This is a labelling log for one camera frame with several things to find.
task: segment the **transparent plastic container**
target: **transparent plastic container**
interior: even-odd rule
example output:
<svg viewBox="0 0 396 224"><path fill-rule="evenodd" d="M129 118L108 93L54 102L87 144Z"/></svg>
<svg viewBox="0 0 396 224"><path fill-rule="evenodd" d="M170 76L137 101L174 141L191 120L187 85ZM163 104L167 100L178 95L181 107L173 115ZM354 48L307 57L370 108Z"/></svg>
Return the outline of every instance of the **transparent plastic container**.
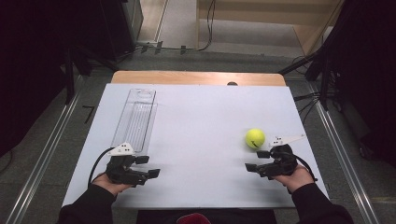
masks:
<svg viewBox="0 0 396 224"><path fill-rule="evenodd" d="M112 147L127 142L131 144L138 156L147 155L157 110L155 94L155 90L132 89L129 91Z"/></svg>

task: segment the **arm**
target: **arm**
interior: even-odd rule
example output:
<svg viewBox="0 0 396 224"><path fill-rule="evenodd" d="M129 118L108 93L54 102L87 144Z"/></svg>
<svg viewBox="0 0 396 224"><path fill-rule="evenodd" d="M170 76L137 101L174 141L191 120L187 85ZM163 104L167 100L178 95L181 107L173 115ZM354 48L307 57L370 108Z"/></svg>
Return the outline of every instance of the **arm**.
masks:
<svg viewBox="0 0 396 224"><path fill-rule="evenodd" d="M300 223L353 223L348 211L332 204L302 165L298 165L292 175L278 175L274 179L292 193Z"/></svg>
<svg viewBox="0 0 396 224"><path fill-rule="evenodd" d="M112 184L107 175L99 175L72 204L61 209L58 223L112 223L111 204L129 185Z"/></svg>

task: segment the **tennis ball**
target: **tennis ball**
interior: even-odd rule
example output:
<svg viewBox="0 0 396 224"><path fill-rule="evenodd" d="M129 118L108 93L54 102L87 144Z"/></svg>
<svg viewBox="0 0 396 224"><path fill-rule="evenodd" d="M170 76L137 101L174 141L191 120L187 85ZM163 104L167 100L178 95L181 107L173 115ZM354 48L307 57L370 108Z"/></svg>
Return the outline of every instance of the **tennis ball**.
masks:
<svg viewBox="0 0 396 224"><path fill-rule="evenodd" d="M265 135L260 129L250 129L245 137L247 145L251 148L259 148L264 144Z"/></svg>

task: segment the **black sleeve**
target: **black sleeve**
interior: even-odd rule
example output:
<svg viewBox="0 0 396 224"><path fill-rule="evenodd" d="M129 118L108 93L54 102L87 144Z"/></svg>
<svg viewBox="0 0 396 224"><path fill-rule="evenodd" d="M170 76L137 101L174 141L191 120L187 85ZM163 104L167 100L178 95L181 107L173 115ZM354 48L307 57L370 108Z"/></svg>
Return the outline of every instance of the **black sleeve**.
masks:
<svg viewBox="0 0 396 224"><path fill-rule="evenodd" d="M61 209L58 223L113 223L111 204L115 200L106 189L90 185L74 203Z"/></svg>
<svg viewBox="0 0 396 224"><path fill-rule="evenodd" d="M300 223L353 223L348 211L332 204L316 184L305 185L291 195L296 205Z"/></svg>

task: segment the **person's left hand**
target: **person's left hand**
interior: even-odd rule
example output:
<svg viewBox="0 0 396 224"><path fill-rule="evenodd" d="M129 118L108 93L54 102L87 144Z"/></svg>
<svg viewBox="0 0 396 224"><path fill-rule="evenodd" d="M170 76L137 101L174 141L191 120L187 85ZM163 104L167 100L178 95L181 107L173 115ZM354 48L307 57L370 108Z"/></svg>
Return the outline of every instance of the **person's left hand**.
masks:
<svg viewBox="0 0 396 224"><path fill-rule="evenodd" d="M92 183L99 187L102 187L116 196L118 193L121 193L123 190L130 188L132 185L124 185L124 184L113 184L111 180L108 178L107 174L99 174Z"/></svg>

